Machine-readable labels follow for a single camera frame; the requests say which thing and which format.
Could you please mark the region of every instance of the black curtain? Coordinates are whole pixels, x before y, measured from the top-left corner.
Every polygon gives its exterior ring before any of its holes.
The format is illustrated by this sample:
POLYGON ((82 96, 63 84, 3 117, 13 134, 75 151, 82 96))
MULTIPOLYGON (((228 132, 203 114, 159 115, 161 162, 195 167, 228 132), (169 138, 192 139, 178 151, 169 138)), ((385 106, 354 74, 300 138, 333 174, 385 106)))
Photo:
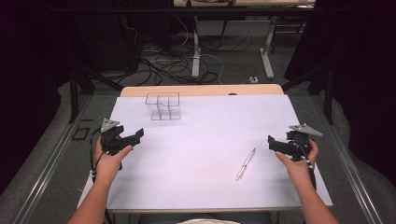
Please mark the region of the black curtain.
POLYGON ((37 1, 5 1, 1 6, 0 193, 53 120, 61 102, 57 89, 68 80, 48 19, 37 1))
POLYGON ((349 149, 396 186, 396 13, 390 1, 320 1, 317 7, 349 8, 344 17, 310 21, 285 78, 293 81, 315 66, 311 93, 334 73, 333 97, 350 124, 349 149))

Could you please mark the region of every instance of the white sheet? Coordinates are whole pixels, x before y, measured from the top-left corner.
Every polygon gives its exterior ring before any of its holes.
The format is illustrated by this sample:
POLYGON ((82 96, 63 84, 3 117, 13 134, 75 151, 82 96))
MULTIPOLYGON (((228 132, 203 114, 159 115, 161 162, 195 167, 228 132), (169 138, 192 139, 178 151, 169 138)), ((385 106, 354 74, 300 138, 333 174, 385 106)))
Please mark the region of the white sheet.
MULTIPOLYGON (((144 97, 118 98, 111 119, 121 136, 144 128, 124 160, 107 208, 130 212, 281 210, 300 207, 286 168, 267 137, 286 142, 299 124, 286 95, 180 97, 180 120, 151 120, 144 97), (257 148, 242 179, 237 172, 257 148)), ((332 205, 316 168, 318 194, 332 205)), ((88 178, 80 203, 92 181, 88 178)))

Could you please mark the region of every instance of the forearm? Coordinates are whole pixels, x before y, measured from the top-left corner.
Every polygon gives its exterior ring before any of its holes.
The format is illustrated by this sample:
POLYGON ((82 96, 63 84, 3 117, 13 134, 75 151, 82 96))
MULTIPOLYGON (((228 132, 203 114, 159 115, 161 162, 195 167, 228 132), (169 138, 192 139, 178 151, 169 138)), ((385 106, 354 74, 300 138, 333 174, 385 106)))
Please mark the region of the forearm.
POLYGON ((296 190, 300 198, 304 218, 307 224, 310 223, 338 223, 326 204, 320 199, 310 182, 296 185, 296 190))
POLYGON ((103 223, 110 186, 96 181, 69 223, 103 223))

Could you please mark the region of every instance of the hand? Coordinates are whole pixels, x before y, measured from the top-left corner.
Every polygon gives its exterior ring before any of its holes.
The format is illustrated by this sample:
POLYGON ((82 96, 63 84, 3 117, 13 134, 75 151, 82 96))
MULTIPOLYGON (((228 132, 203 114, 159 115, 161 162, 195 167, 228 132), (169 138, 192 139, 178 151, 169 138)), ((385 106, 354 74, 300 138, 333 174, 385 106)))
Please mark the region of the hand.
MULTIPOLYGON (((315 162, 318 156, 318 146, 317 144, 309 140, 309 145, 311 145, 311 151, 309 152, 308 159, 311 161, 313 167, 315 167, 315 162)), ((285 164, 286 168, 288 169, 288 174, 291 182, 293 183, 294 187, 298 187, 302 184, 311 183, 311 179, 308 173, 308 166, 306 165, 306 161, 291 161, 288 157, 286 157, 281 152, 276 152, 276 156, 279 158, 280 161, 285 164)))
POLYGON ((132 146, 125 147, 114 156, 103 154, 101 138, 96 141, 96 149, 94 155, 94 162, 97 163, 96 180, 95 183, 109 184, 113 182, 114 178, 120 169, 121 161, 128 155, 134 148, 132 146))

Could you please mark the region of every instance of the silver pen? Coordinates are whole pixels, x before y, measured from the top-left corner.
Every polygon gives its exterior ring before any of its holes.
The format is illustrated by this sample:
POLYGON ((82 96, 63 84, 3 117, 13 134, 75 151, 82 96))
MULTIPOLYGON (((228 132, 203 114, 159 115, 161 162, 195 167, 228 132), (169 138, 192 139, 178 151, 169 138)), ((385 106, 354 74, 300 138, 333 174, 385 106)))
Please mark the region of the silver pen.
POLYGON ((242 168, 239 170, 238 175, 236 176, 235 180, 238 180, 238 179, 240 179, 242 177, 242 175, 244 174, 245 170, 247 169, 249 161, 254 156, 255 152, 256 152, 256 148, 253 148, 253 150, 251 150, 250 154, 248 155, 247 159, 245 160, 244 164, 242 165, 242 168))

